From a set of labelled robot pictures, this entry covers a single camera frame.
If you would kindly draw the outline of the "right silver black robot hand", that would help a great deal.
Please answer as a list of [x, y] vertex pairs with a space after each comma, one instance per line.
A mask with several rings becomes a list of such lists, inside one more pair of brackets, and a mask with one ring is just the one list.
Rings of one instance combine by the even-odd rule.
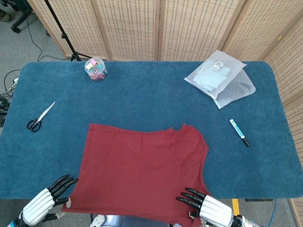
[[234, 222], [232, 208], [213, 198], [192, 188], [185, 188], [176, 200], [194, 208], [189, 212], [192, 219], [199, 218], [203, 224], [211, 224], [215, 227], [231, 227]]

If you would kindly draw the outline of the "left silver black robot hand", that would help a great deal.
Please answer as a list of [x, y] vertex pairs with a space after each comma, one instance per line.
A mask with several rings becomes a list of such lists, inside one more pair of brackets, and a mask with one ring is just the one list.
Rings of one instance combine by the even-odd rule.
[[36, 195], [23, 208], [19, 217], [27, 226], [34, 226], [40, 222], [59, 219], [64, 215], [63, 212], [52, 214], [50, 211], [59, 205], [65, 205], [68, 209], [71, 207], [71, 198], [61, 198], [61, 195], [77, 182], [78, 178], [70, 177], [69, 175], [58, 178], [53, 184]]

